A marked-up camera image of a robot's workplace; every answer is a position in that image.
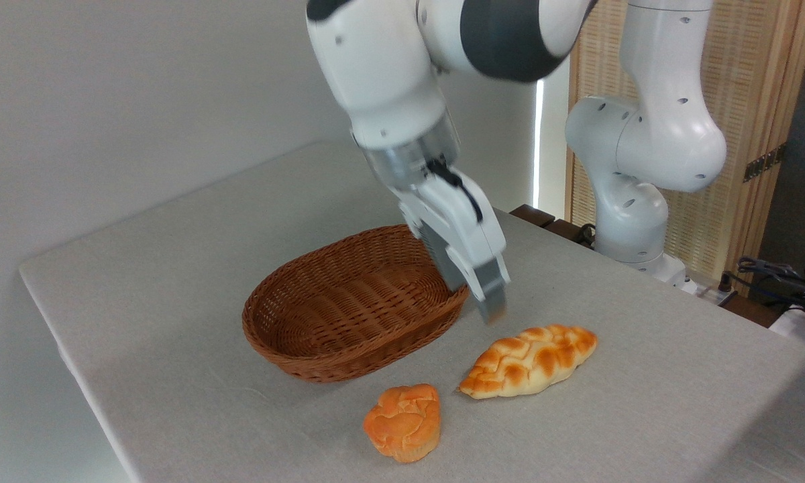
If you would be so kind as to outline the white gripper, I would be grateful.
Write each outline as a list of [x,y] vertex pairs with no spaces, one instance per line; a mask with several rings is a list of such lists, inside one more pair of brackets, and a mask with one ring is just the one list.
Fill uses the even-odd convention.
[[[478,184],[457,168],[447,170],[461,186],[430,175],[411,190],[399,190],[400,210],[448,289],[455,292],[468,281],[482,320],[491,325],[506,315],[506,238]],[[467,278],[449,257],[448,247],[471,266]]]

